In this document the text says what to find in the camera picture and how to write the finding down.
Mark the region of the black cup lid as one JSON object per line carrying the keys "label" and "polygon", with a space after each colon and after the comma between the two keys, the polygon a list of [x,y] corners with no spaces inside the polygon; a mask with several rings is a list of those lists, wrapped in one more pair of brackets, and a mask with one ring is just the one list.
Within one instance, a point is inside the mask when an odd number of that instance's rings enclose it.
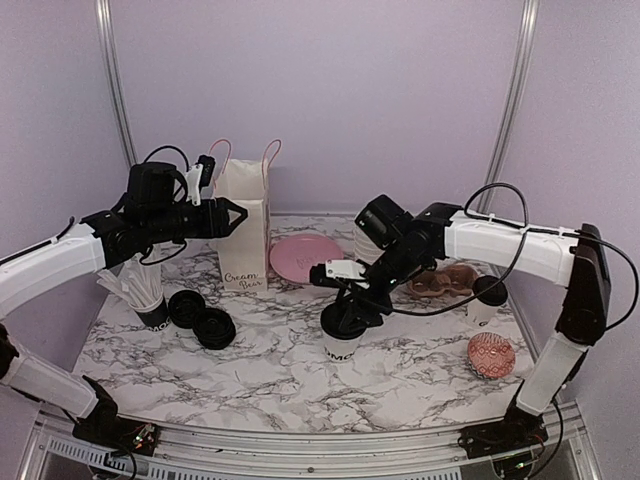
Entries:
{"label": "black cup lid", "polygon": [[472,292],[476,300],[491,307],[500,307],[508,300],[506,286],[492,275],[479,276],[472,285]]}
{"label": "black cup lid", "polygon": [[364,331],[358,331],[355,335],[339,335],[335,330],[336,320],[337,320],[336,313],[337,313],[336,304],[328,305],[321,313],[321,317],[320,317],[321,328],[327,335],[337,339],[348,340],[348,339],[359,338],[367,330],[366,329]]}

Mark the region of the white paper bag pink handles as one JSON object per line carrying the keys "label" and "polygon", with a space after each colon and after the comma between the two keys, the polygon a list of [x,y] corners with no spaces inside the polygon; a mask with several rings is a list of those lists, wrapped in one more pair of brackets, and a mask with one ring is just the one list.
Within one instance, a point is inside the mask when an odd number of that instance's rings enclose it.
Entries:
{"label": "white paper bag pink handles", "polygon": [[225,239],[216,241],[221,279],[228,291],[268,290],[270,249],[269,169],[282,148],[272,140],[259,161],[228,156],[214,181],[214,196],[245,208],[248,217]]}

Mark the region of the brown cardboard cup carrier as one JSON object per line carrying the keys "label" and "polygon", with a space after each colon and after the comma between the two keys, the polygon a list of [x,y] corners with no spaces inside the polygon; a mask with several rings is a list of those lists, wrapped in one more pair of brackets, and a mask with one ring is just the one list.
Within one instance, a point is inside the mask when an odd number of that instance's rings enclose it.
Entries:
{"label": "brown cardboard cup carrier", "polygon": [[453,264],[421,273],[409,282],[408,290],[416,298],[470,296],[477,278],[478,273],[471,266]]}

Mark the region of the white paper coffee cup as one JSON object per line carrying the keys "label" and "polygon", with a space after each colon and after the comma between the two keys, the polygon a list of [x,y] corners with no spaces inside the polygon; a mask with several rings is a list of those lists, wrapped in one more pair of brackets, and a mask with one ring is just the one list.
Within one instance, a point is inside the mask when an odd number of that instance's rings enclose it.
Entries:
{"label": "white paper coffee cup", "polygon": [[497,314],[500,307],[487,306],[476,300],[474,296],[474,299],[467,304],[465,322],[474,328],[483,328],[487,326],[490,320]]}

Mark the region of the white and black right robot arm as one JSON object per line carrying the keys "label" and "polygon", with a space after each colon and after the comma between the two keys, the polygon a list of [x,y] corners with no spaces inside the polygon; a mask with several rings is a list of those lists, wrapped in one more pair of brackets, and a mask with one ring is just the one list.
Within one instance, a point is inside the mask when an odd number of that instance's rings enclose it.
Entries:
{"label": "white and black right robot arm", "polygon": [[391,292],[438,260],[484,262],[565,288],[554,331],[495,428],[502,446],[519,446],[607,329],[611,282],[598,229],[537,227],[442,202],[412,215],[386,195],[371,201],[356,224],[383,253],[371,265],[348,260],[326,265],[328,277],[350,293],[339,315],[348,331],[379,326],[392,312]]}

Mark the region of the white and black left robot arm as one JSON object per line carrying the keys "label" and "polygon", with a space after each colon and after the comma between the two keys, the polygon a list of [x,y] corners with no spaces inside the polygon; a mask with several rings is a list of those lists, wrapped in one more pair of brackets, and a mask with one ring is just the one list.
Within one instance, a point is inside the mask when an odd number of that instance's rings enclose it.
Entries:
{"label": "white and black left robot arm", "polygon": [[[219,197],[204,200],[215,161],[204,156],[186,173],[175,165],[146,162],[129,171],[115,207],[70,223],[55,237],[1,261],[1,314],[70,280],[145,255],[157,244],[229,237],[248,217],[246,208]],[[1,333],[1,382],[57,406],[76,419],[77,433],[119,444],[134,425],[118,415],[106,390],[28,351]]]}

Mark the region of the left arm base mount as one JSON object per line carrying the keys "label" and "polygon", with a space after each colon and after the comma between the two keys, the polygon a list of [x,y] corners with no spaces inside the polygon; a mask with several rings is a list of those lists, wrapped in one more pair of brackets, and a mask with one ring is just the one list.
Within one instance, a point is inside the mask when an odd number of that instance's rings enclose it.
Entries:
{"label": "left arm base mount", "polygon": [[159,427],[121,417],[116,402],[97,381],[86,375],[82,379],[95,391],[98,403],[86,418],[77,418],[73,437],[151,457],[157,446]]}

